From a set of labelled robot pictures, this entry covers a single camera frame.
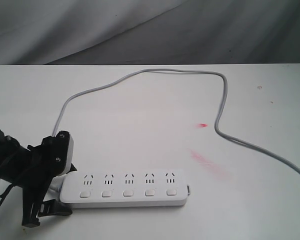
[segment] gray cloth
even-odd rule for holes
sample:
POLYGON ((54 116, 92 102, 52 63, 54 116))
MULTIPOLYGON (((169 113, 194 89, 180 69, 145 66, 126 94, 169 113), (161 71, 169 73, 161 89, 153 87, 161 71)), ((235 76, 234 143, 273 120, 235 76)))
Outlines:
POLYGON ((40 4, 40 21, 0 35, 0 64, 300 63, 300 0, 40 4))

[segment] white power strip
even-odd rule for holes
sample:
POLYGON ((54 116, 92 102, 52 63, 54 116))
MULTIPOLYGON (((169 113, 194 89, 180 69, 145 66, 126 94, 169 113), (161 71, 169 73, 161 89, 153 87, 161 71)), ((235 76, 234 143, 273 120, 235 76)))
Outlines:
POLYGON ((72 171, 64 178, 60 200, 72 208, 181 206, 188 195, 182 170, 72 171))

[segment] white cable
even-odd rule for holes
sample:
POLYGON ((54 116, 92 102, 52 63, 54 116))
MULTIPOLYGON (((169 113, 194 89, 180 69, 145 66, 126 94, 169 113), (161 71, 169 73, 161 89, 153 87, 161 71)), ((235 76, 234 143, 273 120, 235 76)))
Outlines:
POLYGON ((230 142, 233 142, 235 144, 238 144, 240 146, 243 146, 243 147, 246 147, 246 148, 249 148, 249 149, 252 149, 252 150, 255 150, 255 151, 258 151, 260 153, 263 153, 263 154, 266 154, 274 159, 277 159, 278 161, 282 162, 283 164, 289 166, 290 168, 292 168, 294 171, 296 171, 298 174, 300 174, 300 168, 298 168, 295 164, 293 164, 292 162, 288 161, 287 159, 283 158, 282 156, 279 156, 265 148, 262 148, 260 146, 256 146, 252 143, 249 143, 247 141, 244 141, 244 140, 241 140, 239 138, 236 138, 236 137, 233 137, 233 136, 230 136, 230 135, 227 135, 225 133, 223 133, 222 131, 219 130, 219 121, 220 121, 220 118, 222 116, 222 113, 223 113, 223 110, 224 110, 224 107, 225 107, 225 104, 226 104, 226 100, 227 100, 227 94, 228 94, 228 81, 227 81, 227 78, 226 76, 224 76, 222 73, 219 73, 219 72, 215 72, 215 71, 201 71, 201 70, 179 70, 179 69, 172 69, 172 68, 149 68, 149 69, 143 69, 143 70, 140 70, 140 71, 136 71, 136 72, 133 72, 133 73, 130 73, 126 76, 123 76, 122 78, 118 79, 117 81, 114 81, 112 83, 109 83, 107 85, 104 85, 104 86, 100 86, 100 87, 96 87, 96 88, 92 88, 92 89, 89 89, 89 90, 85 90, 85 91, 82 91, 82 92, 79 92, 71 97, 69 97, 65 103, 63 104, 62 106, 62 109, 60 111, 60 114, 59 114, 59 117, 54 125, 54 129, 53 129, 53 132, 52 132, 52 136, 56 136, 57 134, 57 131, 58 131, 58 127, 59 127, 59 124, 61 122, 61 119, 64 115, 64 112, 65 112, 65 109, 68 105, 68 103, 77 98, 77 97, 80 97, 82 95, 85 95, 85 94, 89 94, 89 93, 93 93, 93 92, 96 92, 96 91, 99 91, 99 90, 103 90, 103 89, 107 89, 107 88, 110 88, 114 85, 117 85, 119 83, 121 83, 122 81, 130 78, 130 77, 133 77, 135 75, 138 75, 138 74, 141 74, 141 73, 146 73, 146 72, 178 72, 178 73, 194 73, 194 74, 207 74, 207 75, 217 75, 219 77, 222 78, 223 80, 223 94, 222 94, 222 98, 221 98, 221 102, 220 102, 220 105, 219 105, 219 109, 218 109, 218 112, 217 112, 217 115, 216 115, 216 118, 215 118, 215 121, 214 121, 214 130, 215 132, 220 135, 221 137, 223 137, 224 139, 230 141, 230 142))

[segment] white table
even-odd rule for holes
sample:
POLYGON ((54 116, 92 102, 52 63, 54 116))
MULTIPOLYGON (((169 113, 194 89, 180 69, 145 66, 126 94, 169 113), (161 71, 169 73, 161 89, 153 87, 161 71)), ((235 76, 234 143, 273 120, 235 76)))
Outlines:
MULTIPOLYGON (((148 67, 0 66, 0 128, 38 145, 70 95, 148 67)), ((225 74, 220 129, 300 167, 300 64, 173 68, 225 74)), ((0 209, 0 240, 300 240, 300 176, 215 133, 222 87, 213 75, 143 73, 75 99, 60 125, 80 170, 183 169, 191 186, 184 207, 78 209, 30 229, 21 226, 16 187, 0 209)))

